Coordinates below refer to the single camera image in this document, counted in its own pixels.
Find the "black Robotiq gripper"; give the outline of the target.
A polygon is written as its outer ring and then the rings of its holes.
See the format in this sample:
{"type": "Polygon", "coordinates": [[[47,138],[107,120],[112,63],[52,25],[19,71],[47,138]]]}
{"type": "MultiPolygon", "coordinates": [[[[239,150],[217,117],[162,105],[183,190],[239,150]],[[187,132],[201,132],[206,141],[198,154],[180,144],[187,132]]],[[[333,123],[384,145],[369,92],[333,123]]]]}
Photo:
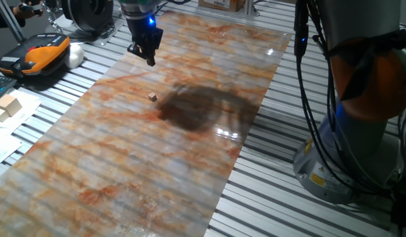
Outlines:
{"type": "Polygon", "coordinates": [[[127,47],[127,51],[142,59],[147,58],[147,64],[154,66],[156,64],[155,51],[149,50],[146,54],[139,46],[145,49],[159,49],[163,30],[157,27],[155,15],[147,14],[142,18],[127,19],[127,24],[133,40],[127,47]]]}

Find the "person hand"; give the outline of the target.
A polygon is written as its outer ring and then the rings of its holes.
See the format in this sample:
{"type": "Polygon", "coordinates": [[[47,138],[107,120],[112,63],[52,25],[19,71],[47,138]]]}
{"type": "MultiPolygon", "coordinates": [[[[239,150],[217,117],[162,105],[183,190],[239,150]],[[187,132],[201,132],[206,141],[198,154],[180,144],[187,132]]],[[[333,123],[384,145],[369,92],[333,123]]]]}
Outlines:
{"type": "Polygon", "coordinates": [[[13,7],[13,14],[17,19],[28,19],[33,16],[43,15],[43,2],[37,0],[25,0],[13,7]]]}

